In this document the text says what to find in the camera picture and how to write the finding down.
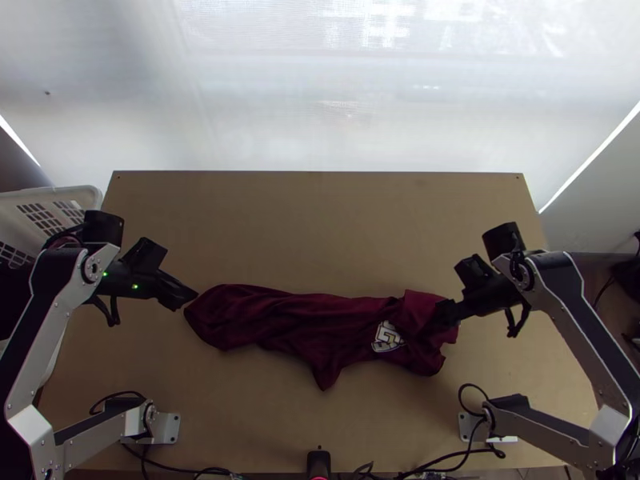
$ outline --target shirt logo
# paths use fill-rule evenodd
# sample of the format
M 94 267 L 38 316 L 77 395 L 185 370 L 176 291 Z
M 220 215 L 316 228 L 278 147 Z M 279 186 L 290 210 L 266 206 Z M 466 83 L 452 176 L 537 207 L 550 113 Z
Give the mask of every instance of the shirt logo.
M 375 334 L 375 342 L 371 343 L 371 348 L 374 349 L 374 352 L 381 354 L 384 352 L 391 352 L 403 345 L 405 345 L 405 341 L 402 339 L 398 331 L 388 320 L 385 320 L 378 325 L 378 331 Z

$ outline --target white curtain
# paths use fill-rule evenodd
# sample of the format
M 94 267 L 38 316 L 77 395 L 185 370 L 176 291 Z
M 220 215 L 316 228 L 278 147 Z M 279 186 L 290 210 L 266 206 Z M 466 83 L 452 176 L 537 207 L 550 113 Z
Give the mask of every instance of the white curtain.
M 636 0 L 21 0 L 0 114 L 113 169 L 523 172 L 537 207 L 640 100 Z

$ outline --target maroon shirt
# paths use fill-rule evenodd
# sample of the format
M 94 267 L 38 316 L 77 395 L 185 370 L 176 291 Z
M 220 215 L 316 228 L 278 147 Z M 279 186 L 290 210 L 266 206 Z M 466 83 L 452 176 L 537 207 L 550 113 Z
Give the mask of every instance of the maroon shirt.
M 221 350 L 257 343 L 302 358 L 326 390 L 342 368 L 364 360 L 380 358 L 418 375 L 439 372 L 440 347 L 458 336 L 458 328 L 430 324 L 441 300 L 412 290 L 402 298 L 344 298 L 218 285 L 191 303 L 185 317 Z

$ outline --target wooden table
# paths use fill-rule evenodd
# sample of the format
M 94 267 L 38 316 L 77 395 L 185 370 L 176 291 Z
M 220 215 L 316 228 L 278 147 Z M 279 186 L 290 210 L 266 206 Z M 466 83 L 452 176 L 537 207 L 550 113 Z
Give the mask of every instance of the wooden table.
M 127 250 L 147 236 L 167 247 L 163 269 L 203 292 L 249 283 L 345 296 L 423 290 L 460 299 L 454 265 L 485 254 L 483 232 L 517 221 L 544 247 L 519 174 L 119 172 L 104 210 L 125 218 Z M 326 392 L 297 359 L 248 347 L 221 353 L 156 301 L 122 300 L 122 324 L 95 308 L 70 322 L 41 410 L 63 427 L 98 398 L 135 389 L 180 412 L 178 443 L 152 450 L 175 466 L 241 472 L 303 471 L 322 445 L 335 471 L 375 460 L 399 471 L 461 450 L 456 393 L 475 382 L 492 397 L 523 393 L 534 408 L 588 426 L 595 400 L 586 376 L 544 314 L 517 339 L 502 315 L 464 321 L 442 371 L 422 378 L 384 362 L 350 366 Z M 507 459 L 476 455 L 467 468 L 560 461 L 520 442 Z M 113 446 L 88 468 L 135 470 Z

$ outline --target plastic basket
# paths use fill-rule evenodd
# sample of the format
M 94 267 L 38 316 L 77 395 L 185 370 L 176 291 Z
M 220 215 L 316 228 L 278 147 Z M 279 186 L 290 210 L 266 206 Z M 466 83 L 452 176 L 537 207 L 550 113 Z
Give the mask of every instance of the plastic basket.
M 82 223 L 85 210 L 97 210 L 102 192 L 94 186 L 43 187 L 0 194 L 0 259 L 9 268 L 32 263 L 53 234 Z M 62 336 L 42 378 L 51 376 Z M 0 338 L 0 354 L 9 339 Z

